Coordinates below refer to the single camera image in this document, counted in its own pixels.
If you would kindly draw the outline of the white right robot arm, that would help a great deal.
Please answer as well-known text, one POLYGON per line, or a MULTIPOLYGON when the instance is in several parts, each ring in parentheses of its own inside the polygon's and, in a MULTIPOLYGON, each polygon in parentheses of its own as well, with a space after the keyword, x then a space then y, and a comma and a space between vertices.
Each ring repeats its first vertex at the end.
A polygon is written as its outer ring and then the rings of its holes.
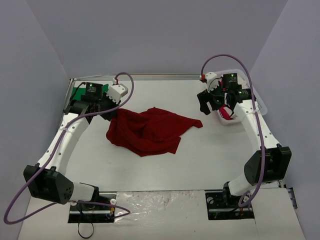
POLYGON ((257 184, 270 184, 283 180, 292 152, 282 146, 271 133, 258 108, 258 101, 250 88, 244 88, 237 73, 218 75, 208 72, 200 76, 206 89, 197 94, 200 111, 209 115, 226 107, 231 120, 239 121, 247 133, 253 155, 245 163, 243 173, 226 182, 222 189, 222 202, 229 207, 239 202, 240 196, 252 191, 257 184))

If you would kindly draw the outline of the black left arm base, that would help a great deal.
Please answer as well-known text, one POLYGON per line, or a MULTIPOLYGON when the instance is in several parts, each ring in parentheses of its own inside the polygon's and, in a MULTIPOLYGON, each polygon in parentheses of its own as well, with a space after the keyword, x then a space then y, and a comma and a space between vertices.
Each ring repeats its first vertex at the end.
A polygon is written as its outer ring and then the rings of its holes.
POLYGON ((115 209, 104 205, 71 202, 68 224, 105 224, 115 221, 115 209))

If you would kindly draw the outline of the dark red t shirt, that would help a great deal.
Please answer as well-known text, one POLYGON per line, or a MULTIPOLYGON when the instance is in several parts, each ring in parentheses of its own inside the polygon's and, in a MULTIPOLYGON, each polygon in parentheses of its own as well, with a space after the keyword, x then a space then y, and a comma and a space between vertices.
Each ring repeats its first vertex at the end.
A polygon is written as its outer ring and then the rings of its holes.
POLYGON ((181 135, 192 127, 199 129, 203 124, 156 107, 140 113, 121 108, 112 118, 106 138, 140 157, 175 154, 181 135))

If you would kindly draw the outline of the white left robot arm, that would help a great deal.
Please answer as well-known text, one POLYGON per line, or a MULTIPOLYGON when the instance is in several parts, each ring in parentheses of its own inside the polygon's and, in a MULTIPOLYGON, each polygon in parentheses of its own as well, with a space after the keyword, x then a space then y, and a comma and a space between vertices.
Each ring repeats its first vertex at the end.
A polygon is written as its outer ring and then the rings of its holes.
POLYGON ((48 150, 35 165, 25 167, 23 176, 34 198, 62 205, 82 201, 89 209, 95 209, 101 203, 99 188, 69 180, 65 176, 67 166, 81 135, 93 119, 92 114, 101 112, 102 118, 111 120, 116 113, 113 109, 128 89, 113 84, 104 91, 102 84, 87 82, 84 90, 79 100, 70 100, 48 150))

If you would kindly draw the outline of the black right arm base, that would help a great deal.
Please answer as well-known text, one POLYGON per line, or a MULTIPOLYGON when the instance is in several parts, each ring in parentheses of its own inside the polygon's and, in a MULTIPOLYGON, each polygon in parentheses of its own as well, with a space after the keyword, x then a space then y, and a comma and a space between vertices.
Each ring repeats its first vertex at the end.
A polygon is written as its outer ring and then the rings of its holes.
POLYGON ((239 196, 227 202, 222 190, 205 191, 207 218, 209 221, 254 219, 251 207, 239 207, 239 196))

